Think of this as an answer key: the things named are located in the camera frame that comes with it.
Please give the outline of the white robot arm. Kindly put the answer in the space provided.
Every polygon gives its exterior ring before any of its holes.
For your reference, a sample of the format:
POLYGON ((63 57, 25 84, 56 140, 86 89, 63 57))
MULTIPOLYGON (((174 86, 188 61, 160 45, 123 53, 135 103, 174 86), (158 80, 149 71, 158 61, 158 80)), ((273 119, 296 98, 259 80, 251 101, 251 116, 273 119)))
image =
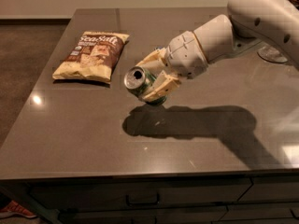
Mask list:
POLYGON ((151 103, 222 59, 267 43, 299 65, 299 11, 288 0, 229 0, 227 13, 173 38, 137 66, 155 80, 137 97, 151 103))

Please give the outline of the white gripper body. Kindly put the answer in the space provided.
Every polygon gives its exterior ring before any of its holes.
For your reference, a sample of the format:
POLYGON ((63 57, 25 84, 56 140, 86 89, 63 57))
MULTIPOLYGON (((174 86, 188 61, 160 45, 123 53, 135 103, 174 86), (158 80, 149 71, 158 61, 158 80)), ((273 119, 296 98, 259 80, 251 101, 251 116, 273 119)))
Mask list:
POLYGON ((190 31, 170 41, 166 47, 165 58, 172 70, 181 77, 195 78, 208 68, 197 37, 190 31))

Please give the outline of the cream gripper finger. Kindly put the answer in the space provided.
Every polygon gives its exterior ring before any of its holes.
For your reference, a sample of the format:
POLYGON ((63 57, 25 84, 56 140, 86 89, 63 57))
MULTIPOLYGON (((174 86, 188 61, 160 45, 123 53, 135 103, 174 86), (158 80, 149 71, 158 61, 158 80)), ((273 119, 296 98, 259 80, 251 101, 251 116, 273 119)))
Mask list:
POLYGON ((139 62, 137 66, 147 69, 152 74, 160 74, 162 71, 167 71, 165 54, 165 48, 156 49, 139 62))
POLYGON ((141 100, 147 103, 158 103, 181 84, 178 77, 162 71, 154 82, 141 95, 141 100))

